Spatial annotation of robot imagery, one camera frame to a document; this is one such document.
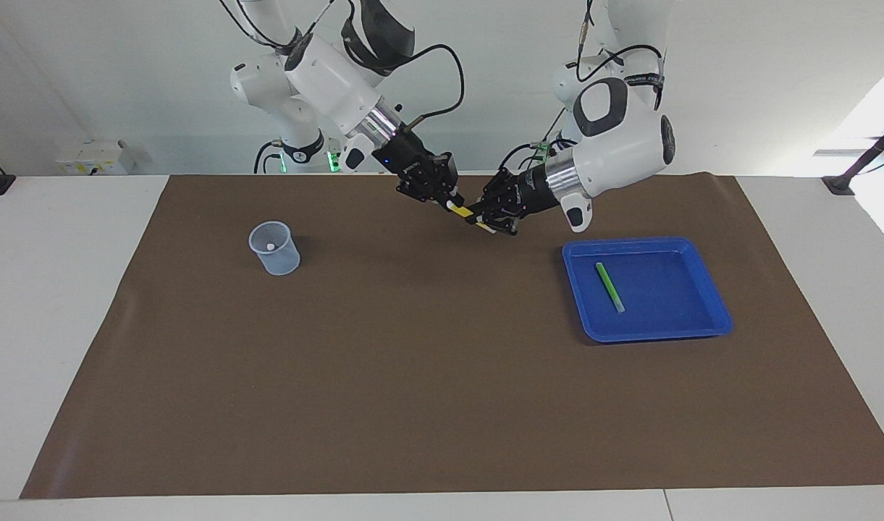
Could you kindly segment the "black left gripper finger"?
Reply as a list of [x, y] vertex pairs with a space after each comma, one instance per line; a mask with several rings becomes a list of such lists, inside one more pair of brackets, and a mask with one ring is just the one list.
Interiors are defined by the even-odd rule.
[[494, 233], [517, 235], [520, 218], [507, 215], [502, 211], [485, 211], [479, 214], [477, 221], [494, 231]]
[[507, 207], [513, 200], [513, 176], [494, 176], [484, 186], [481, 211], [495, 212]]

